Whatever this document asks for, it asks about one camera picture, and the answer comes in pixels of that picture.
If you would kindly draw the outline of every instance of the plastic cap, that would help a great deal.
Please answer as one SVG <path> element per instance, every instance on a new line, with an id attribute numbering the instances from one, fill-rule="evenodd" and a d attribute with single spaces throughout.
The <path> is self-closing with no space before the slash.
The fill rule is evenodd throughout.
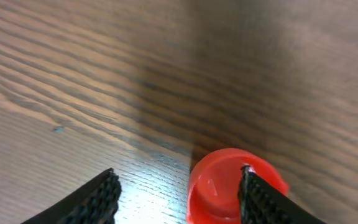
<path id="1" fill-rule="evenodd" d="M 190 174 L 187 222 L 240 224 L 237 192 L 246 164 L 282 194 L 288 193 L 288 185 L 268 162 L 242 149 L 220 149 L 200 160 Z"/>

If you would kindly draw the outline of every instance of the table surface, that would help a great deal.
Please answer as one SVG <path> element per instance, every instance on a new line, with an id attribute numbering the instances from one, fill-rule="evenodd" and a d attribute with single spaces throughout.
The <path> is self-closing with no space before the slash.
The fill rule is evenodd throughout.
<path id="1" fill-rule="evenodd" d="M 118 224 L 184 223 L 191 168 L 223 147 L 358 223 L 358 1 L 0 0 L 0 223 L 108 167 Z"/>

